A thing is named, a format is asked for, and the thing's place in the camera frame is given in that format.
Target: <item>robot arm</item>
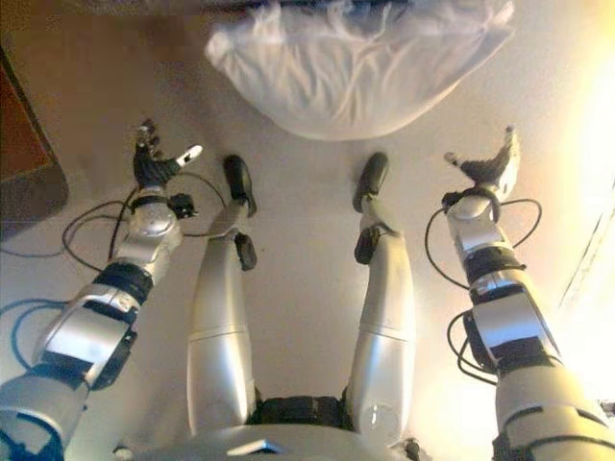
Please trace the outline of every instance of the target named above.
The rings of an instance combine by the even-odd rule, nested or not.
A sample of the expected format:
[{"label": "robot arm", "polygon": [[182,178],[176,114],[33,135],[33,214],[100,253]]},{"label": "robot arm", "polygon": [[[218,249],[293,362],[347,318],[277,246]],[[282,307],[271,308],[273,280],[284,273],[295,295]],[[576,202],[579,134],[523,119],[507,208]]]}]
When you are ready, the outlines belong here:
[{"label": "robot arm", "polygon": [[130,355],[138,312],[182,241],[178,216],[186,210],[167,200],[164,187],[202,150],[194,146],[178,158],[155,160],[154,131],[146,122],[137,132],[139,191],[125,240],[40,336],[32,370],[0,387],[3,459],[62,459],[89,391],[113,384]]},{"label": "robot arm", "polygon": [[615,435],[562,364],[525,266],[497,225],[500,200],[510,194],[518,171],[514,130],[506,130],[494,160],[446,159],[476,183],[446,194],[443,204],[470,284],[474,306],[463,322],[472,353],[498,378],[494,459],[613,459]]}]

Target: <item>white fingertip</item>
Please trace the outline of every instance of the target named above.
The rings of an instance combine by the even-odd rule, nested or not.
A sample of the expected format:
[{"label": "white fingertip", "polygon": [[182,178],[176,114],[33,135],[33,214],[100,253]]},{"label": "white fingertip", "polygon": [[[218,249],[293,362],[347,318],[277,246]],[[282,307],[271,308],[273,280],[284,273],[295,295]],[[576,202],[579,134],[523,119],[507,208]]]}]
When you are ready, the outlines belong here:
[{"label": "white fingertip", "polygon": [[196,159],[203,152],[203,146],[196,144],[192,147],[186,149],[186,151],[176,158],[178,164],[183,167],[184,165],[189,164],[191,161]]}]

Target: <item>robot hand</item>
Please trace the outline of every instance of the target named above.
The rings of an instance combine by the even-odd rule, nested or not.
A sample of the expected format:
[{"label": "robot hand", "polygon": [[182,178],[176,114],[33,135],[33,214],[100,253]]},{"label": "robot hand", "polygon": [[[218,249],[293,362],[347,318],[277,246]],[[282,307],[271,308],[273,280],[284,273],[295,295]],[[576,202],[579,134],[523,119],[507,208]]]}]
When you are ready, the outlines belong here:
[{"label": "robot hand", "polygon": [[136,130],[135,158],[133,168],[139,188],[164,187],[180,170],[194,161],[203,152],[203,147],[195,145],[177,158],[160,159],[161,152],[156,152],[160,138],[156,136],[156,126],[152,120],[146,120]]},{"label": "robot hand", "polygon": [[445,154],[444,159],[459,168],[475,183],[493,192],[499,201],[504,201],[517,181],[521,153],[517,132],[506,127],[504,146],[490,160],[465,160],[453,152]]}]

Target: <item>white floor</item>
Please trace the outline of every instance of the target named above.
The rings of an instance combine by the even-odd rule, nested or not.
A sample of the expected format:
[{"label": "white floor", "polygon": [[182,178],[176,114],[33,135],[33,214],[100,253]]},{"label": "white floor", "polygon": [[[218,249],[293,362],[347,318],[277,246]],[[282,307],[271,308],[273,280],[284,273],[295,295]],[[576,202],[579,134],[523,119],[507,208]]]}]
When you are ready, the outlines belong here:
[{"label": "white floor", "polygon": [[[125,196],[132,186],[133,130],[145,116],[158,122],[169,155],[203,143],[206,152],[190,169],[221,187],[220,159],[239,153],[251,168],[259,205],[252,220],[259,262],[245,277],[258,387],[265,397],[339,395],[350,372],[368,275],[353,257],[358,215],[351,198],[363,162],[384,149],[392,168],[382,196],[406,230],[415,283],[410,432],[435,460],[490,459],[494,390],[456,370],[445,340],[449,320],[470,300],[438,277],[422,249],[424,227],[442,195],[468,185],[442,155],[492,155],[504,127],[516,125],[524,157],[511,198],[532,197],[545,208],[543,223],[519,256],[548,313],[573,273],[615,171],[613,156],[600,144],[605,148],[612,112],[610,125],[608,112],[597,113],[606,97],[597,83],[607,58],[600,12],[573,0],[557,7],[515,3],[516,37],[435,109],[384,138],[325,143],[278,129],[208,65],[202,48],[211,16],[90,17],[53,2],[3,0],[2,46],[71,187],[59,216],[6,247],[57,248],[71,217]],[[201,215],[184,222],[194,231],[219,205],[188,181],[173,187],[195,197]],[[502,224],[515,240],[533,219],[530,206],[512,206]],[[87,228],[76,249],[102,264],[109,231],[107,224]],[[434,257],[461,278],[443,220],[435,224],[432,247]],[[204,249],[203,242],[186,240],[174,254],[168,277],[139,318],[127,370],[110,390],[90,398],[68,460],[109,459],[120,441],[147,449],[185,437],[187,313]],[[2,254],[0,268],[2,305],[31,296],[70,298],[93,277],[65,257]],[[21,373],[7,347],[16,315],[7,314],[0,325],[0,380]],[[25,351],[45,315],[22,331]]]}]

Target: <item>black joint cover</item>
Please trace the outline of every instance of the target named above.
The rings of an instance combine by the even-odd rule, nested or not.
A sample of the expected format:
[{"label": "black joint cover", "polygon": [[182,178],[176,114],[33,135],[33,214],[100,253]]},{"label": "black joint cover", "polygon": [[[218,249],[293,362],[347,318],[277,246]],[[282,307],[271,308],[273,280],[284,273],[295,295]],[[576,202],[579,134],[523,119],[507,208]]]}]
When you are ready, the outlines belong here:
[{"label": "black joint cover", "polygon": [[505,269],[525,269],[525,266],[515,257],[515,253],[504,247],[486,247],[476,250],[466,257],[463,266],[470,284],[492,272]]},{"label": "black joint cover", "polygon": [[134,264],[114,262],[105,268],[94,283],[119,288],[130,294],[139,304],[147,299],[154,283],[149,274]]},{"label": "black joint cover", "polygon": [[98,376],[94,385],[92,386],[92,391],[100,391],[111,386],[119,374],[122,372],[124,365],[128,361],[128,357],[131,355],[131,347],[136,341],[136,332],[129,329],[122,341],[117,345],[115,351],[113,351],[113,355],[103,368],[103,371]]},{"label": "black joint cover", "polygon": [[180,172],[180,169],[180,165],[175,159],[154,160],[146,146],[136,145],[133,170],[140,188],[164,187],[171,178]]},{"label": "black joint cover", "polygon": [[368,265],[372,261],[380,238],[381,233],[377,226],[361,231],[355,246],[355,260],[359,264]]},{"label": "black joint cover", "polygon": [[484,370],[489,373],[495,373],[496,367],[487,353],[487,348],[482,343],[472,311],[466,312],[463,316],[463,327],[468,336],[468,342],[470,343],[470,349],[472,350],[474,359]]}]

